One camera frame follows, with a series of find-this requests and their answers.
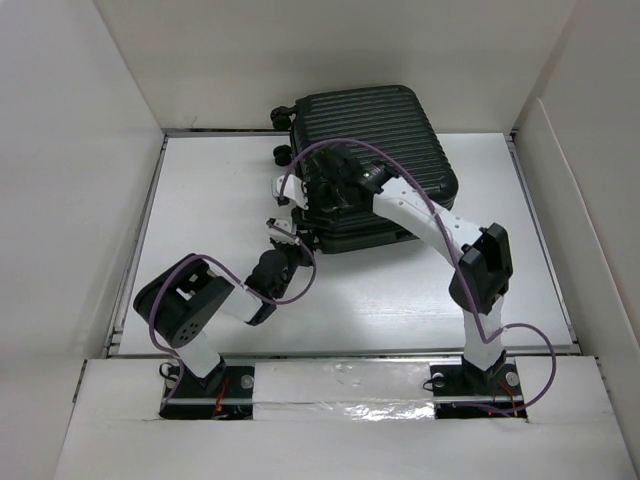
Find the black hard-shell suitcase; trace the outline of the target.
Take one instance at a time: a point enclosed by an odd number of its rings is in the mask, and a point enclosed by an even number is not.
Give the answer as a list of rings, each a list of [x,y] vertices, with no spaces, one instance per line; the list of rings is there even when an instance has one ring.
[[[307,206],[293,210],[294,222],[314,234],[314,247],[339,254],[412,239],[399,225],[375,215],[371,193],[349,183],[347,173],[376,175],[388,157],[399,163],[436,204],[450,209],[459,183],[416,94],[404,85],[383,85],[307,95],[270,113],[290,143],[273,151],[288,167],[308,146],[294,176],[307,190]]]

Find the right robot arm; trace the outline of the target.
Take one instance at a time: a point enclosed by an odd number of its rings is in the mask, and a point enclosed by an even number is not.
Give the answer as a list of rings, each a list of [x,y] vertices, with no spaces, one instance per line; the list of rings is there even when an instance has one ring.
[[[463,314],[465,344],[460,381],[470,393],[494,386],[506,351],[502,308],[513,274],[509,236],[492,223],[481,227],[431,200],[418,181],[375,146],[377,158],[364,165],[351,154],[352,139],[317,142],[298,158],[311,159],[333,201],[346,200],[399,225],[437,251],[453,268],[448,292]]]

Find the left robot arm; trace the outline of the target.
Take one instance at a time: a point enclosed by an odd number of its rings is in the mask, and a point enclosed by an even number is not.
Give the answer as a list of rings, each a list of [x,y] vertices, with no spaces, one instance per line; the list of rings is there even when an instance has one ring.
[[[212,396],[222,387],[226,363],[209,344],[205,326],[218,314],[262,324],[294,301],[284,295],[299,267],[316,265],[311,251],[297,244],[274,244],[244,281],[213,258],[191,253],[143,287],[133,309],[154,345],[179,361],[190,387]]]

